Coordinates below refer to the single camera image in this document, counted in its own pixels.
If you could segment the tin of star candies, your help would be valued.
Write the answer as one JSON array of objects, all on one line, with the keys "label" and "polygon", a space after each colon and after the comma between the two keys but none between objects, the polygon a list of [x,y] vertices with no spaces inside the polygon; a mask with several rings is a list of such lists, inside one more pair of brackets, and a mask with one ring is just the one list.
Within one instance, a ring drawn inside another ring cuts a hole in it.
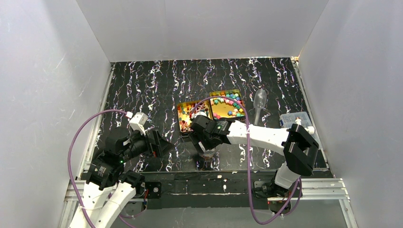
[{"label": "tin of star candies", "polygon": [[239,104],[245,107],[242,94],[238,89],[210,92],[211,111],[213,119],[232,118],[241,122],[245,121],[245,112]]}]

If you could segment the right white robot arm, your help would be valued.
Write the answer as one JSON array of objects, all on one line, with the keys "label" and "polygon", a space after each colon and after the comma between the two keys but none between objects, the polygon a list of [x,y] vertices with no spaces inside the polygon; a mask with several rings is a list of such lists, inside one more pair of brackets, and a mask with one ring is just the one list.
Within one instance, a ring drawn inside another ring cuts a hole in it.
[{"label": "right white robot arm", "polygon": [[212,120],[196,116],[190,124],[189,135],[201,152],[214,151],[221,144],[244,144],[276,152],[285,158],[274,177],[274,185],[289,189],[301,176],[310,176],[319,150],[313,138],[314,127],[294,123],[289,128],[267,128],[234,119]]}]

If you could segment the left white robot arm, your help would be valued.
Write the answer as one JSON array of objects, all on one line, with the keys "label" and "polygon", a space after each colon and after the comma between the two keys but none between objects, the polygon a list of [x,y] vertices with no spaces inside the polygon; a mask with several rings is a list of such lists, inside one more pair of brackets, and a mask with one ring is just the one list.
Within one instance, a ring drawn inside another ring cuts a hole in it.
[{"label": "left white robot arm", "polygon": [[145,134],[122,127],[113,129],[91,161],[83,193],[78,197],[80,206],[69,226],[111,227],[129,200],[147,191],[145,177],[124,171],[125,163],[140,155],[160,158],[173,147],[155,129]]}]

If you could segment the clear plastic scoop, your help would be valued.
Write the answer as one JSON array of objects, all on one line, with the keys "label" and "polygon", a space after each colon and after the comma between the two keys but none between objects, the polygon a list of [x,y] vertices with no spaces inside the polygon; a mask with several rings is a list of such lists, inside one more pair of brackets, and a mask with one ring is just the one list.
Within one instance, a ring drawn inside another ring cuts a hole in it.
[{"label": "clear plastic scoop", "polygon": [[255,92],[255,97],[253,99],[253,106],[255,109],[254,125],[258,125],[261,110],[265,108],[267,101],[267,93],[264,89],[259,89]]}]

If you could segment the tin of lollipops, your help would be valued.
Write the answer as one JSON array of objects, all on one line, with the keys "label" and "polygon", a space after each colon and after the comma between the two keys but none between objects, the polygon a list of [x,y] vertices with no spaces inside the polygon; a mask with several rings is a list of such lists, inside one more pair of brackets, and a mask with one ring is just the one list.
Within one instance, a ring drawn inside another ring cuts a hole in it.
[{"label": "tin of lollipops", "polygon": [[195,111],[191,113],[195,105],[199,102],[200,101],[190,101],[179,103],[177,105],[178,124],[181,137],[187,137],[192,132],[190,124],[192,123],[193,115],[202,112],[207,117],[212,118],[211,105],[208,101],[204,101],[202,104],[198,105]]}]

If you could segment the clear round jar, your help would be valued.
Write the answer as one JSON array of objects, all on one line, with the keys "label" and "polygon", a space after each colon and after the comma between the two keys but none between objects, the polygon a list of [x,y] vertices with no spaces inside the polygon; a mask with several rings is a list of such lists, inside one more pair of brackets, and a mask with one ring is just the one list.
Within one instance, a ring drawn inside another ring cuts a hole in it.
[{"label": "clear round jar", "polygon": [[206,152],[202,152],[201,153],[201,157],[205,160],[205,161],[211,161],[214,156],[217,154],[216,151],[206,151]]}]

